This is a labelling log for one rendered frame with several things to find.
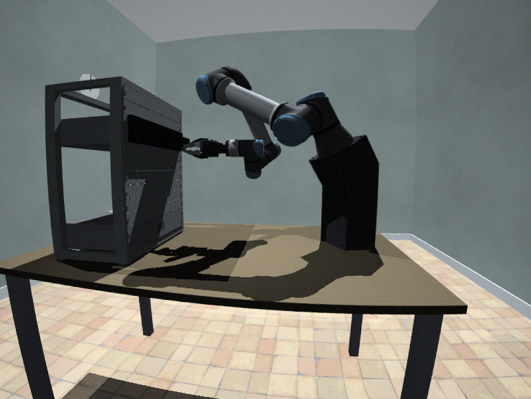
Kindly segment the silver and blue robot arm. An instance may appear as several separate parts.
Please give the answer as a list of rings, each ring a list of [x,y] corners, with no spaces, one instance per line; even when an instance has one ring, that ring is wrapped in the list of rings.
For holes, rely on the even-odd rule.
[[[254,140],[230,140],[228,154],[244,158],[248,178],[260,177],[262,168],[281,153],[265,123],[270,125],[277,140],[288,147],[300,145],[313,134],[320,158],[334,155],[354,141],[341,125],[325,92],[310,94],[298,100],[296,106],[287,102],[279,104],[254,93],[238,69],[226,67],[203,74],[195,86],[204,104],[230,105],[242,111]]]

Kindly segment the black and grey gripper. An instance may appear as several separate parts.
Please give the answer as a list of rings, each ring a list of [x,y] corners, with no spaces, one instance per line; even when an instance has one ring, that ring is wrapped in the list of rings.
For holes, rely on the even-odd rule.
[[[218,153],[208,153],[208,152],[202,152],[200,150],[196,150],[196,151],[192,151],[192,150],[186,150],[186,148],[190,147],[200,147],[200,140],[207,140],[207,141],[213,141],[213,140],[208,140],[208,138],[199,138],[199,139],[196,139],[188,144],[186,144],[185,146],[183,146],[181,148],[181,150],[185,153],[188,153],[192,156],[195,156],[196,158],[200,158],[200,159],[204,159],[204,158],[208,158],[208,157],[219,157],[219,154]],[[216,140],[214,140],[213,142],[217,142]],[[226,141],[225,145],[223,144],[223,152],[226,154],[226,156],[229,156],[228,154],[228,142],[230,142],[229,140]],[[226,146],[226,149],[225,149],[225,146]],[[218,155],[217,155],[218,154]]]

